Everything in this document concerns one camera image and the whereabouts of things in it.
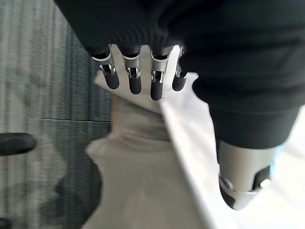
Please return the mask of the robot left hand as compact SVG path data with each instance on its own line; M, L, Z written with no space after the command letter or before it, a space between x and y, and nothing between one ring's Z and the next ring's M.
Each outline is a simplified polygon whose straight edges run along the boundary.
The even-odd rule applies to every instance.
M272 163L305 103L302 0L58 0L95 59L115 44L124 56L149 45L164 58L180 45L184 73L209 106L219 187L240 210L271 177Z

